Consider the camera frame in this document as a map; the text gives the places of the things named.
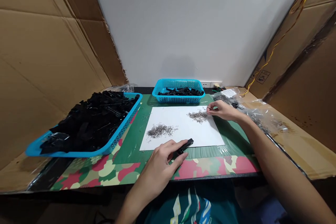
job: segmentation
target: pile of black plastic parts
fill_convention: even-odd
[[[68,116],[50,129],[53,133],[41,144],[41,154],[92,152],[102,148],[135,105],[139,95],[128,99],[123,92],[93,93],[74,106]]]

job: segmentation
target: black plastic part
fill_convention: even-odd
[[[93,93],[76,104],[68,116],[50,131],[41,144],[41,154],[54,152],[93,152],[102,148],[118,129],[139,99],[128,99],[123,92]]]
[[[190,145],[192,145],[193,143],[194,143],[194,140],[193,140],[192,138],[190,138],[190,139],[188,140],[187,143],[185,143],[184,145],[182,145],[182,147],[176,151],[176,153],[177,153],[178,155],[183,154],[183,152],[184,152]]]
[[[178,88],[176,89],[169,89],[166,87],[166,93],[159,92],[157,95],[163,95],[163,96],[202,96],[204,94],[204,91],[198,91],[194,88]]]

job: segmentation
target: yellow cable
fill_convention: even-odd
[[[298,16],[296,17],[295,19],[295,22],[292,24],[292,26],[281,36],[281,38],[279,39],[279,41],[273,46],[273,49],[272,49],[272,52],[271,52],[271,55],[269,56],[269,59],[268,61],[265,63],[265,65],[263,65],[258,72],[256,72],[256,74],[254,75],[254,79],[253,81],[248,85],[247,87],[247,90],[245,93],[241,94],[241,96],[244,96],[246,95],[249,91],[250,91],[250,87],[252,86],[252,84],[254,83],[255,79],[257,78],[258,74],[261,72],[262,69],[264,69],[265,66],[267,66],[267,64],[269,63],[269,61],[271,60],[272,56],[273,56],[273,53],[274,53],[274,50],[275,48],[277,47],[277,45],[280,43],[280,41],[285,37],[285,35],[294,27],[294,25],[296,24],[296,22],[298,21],[302,11],[303,11],[303,8],[305,6],[305,3],[306,3],[306,0],[301,0],[298,7],[294,10],[296,4],[298,3],[299,0],[295,0],[294,2],[294,5],[293,7],[291,8],[290,10],[290,14],[294,14],[298,9],[300,9],[300,12],[298,14]]]

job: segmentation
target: hand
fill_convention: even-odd
[[[128,223],[128,220],[131,223],[143,208],[164,190],[177,168],[188,156],[188,153],[183,153],[169,165],[173,152],[187,142],[188,140],[178,143],[169,140],[155,148],[136,183],[129,191],[116,223]]]
[[[207,114],[218,116],[227,121],[237,121],[239,118],[243,117],[244,114],[234,107],[226,104],[222,100],[212,102],[208,105],[210,108],[206,108]]]

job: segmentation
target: blue basket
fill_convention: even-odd
[[[199,103],[201,98],[205,96],[205,93],[201,96],[163,96],[158,95],[159,92],[167,93],[169,91],[166,88],[194,88],[200,92],[204,92],[202,84],[198,80],[193,79],[160,79],[157,81],[152,95],[157,98],[160,103]]]
[[[52,134],[51,131],[48,131],[47,133],[40,136],[38,139],[36,139],[34,142],[32,142],[27,150],[26,155],[27,156],[51,156],[51,157],[61,157],[61,158],[90,158],[97,155],[108,155],[110,154],[115,146],[118,144],[120,138],[122,137],[123,133],[129,126],[131,120],[135,116],[136,112],[140,108],[140,101],[142,99],[142,94],[140,93],[124,93],[124,96],[131,99],[135,98],[136,95],[140,95],[137,102],[134,104],[133,108],[130,110],[128,115],[124,118],[123,122],[118,127],[117,131],[113,134],[113,136],[110,138],[110,140],[105,144],[104,147],[100,148],[99,150],[93,151],[93,152],[54,152],[50,154],[40,154],[41,148],[40,145],[48,139],[48,137]]]

